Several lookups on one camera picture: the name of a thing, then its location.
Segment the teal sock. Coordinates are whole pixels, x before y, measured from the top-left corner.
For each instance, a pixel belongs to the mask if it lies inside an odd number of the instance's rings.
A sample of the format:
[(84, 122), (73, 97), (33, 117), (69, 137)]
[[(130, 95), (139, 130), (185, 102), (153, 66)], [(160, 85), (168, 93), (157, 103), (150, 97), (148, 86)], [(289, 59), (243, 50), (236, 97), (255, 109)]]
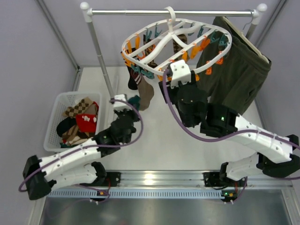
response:
[(128, 103), (131, 104), (136, 110), (139, 111), (140, 101), (141, 101), (141, 98), (138, 95), (135, 95), (128, 100)]

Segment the red sock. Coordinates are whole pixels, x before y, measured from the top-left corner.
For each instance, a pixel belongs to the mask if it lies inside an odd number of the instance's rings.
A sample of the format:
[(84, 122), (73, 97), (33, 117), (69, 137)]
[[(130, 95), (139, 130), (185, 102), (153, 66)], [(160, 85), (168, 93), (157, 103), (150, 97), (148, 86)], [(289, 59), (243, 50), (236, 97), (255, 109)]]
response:
[(78, 114), (75, 117), (80, 132), (95, 133), (97, 128), (97, 116), (94, 114)]

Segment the white oval clip hanger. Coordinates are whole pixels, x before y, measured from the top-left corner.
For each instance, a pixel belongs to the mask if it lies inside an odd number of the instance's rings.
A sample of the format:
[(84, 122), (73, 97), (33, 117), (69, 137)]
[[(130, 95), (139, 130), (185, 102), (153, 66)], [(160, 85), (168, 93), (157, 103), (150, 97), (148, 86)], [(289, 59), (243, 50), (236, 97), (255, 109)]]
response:
[(194, 73), (212, 74), (213, 65), (221, 65), (232, 46), (232, 36), (224, 28), (203, 22), (175, 17), (167, 7), (170, 18), (151, 23), (130, 35), (122, 44), (121, 55), (129, 71), (138, 77), (163, 79), (163, 69), (183, 60), (187, 63), (213, 44), (217, 53), (197, 66)]

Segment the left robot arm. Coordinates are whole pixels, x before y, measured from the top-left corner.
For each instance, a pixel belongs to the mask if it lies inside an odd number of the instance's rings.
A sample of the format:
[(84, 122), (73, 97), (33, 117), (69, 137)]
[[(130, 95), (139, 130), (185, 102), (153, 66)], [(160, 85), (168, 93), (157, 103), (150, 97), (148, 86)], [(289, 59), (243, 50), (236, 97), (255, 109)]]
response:
[(124, 110), (117, 115), (109, 128), (75, 147), (48, 157), (29, 157), (19, 191), (26, 192), (33, 201), (67, 186), (101, 185), (107, 173), (100, 159), (133, 144), (134, 123), (143, 122), (137, 110)]

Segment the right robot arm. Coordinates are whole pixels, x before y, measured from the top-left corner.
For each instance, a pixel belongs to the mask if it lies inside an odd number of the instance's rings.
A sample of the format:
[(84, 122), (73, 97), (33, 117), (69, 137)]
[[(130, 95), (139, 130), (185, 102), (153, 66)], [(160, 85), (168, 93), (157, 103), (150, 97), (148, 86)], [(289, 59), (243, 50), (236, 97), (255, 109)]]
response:
[(208, 103), (205, 91), (196, 87), (193, 71), (187, 70), (183, 75), (176, 72), (175, 86), (166, 80), (169, 74), (169, 69), (163, 72), (159, 87), (182, 130), (202, 142), (230, 140), (254, 151), (249, 157), (224, 162), (219, 170), (220, 180), (233, 182), (258, 174), (294, 179), (291, 175), (300, 169), (300, 157), (293, 153), (300, 147), (296, 135), (279, 136), (249, 122), (229, 107)]

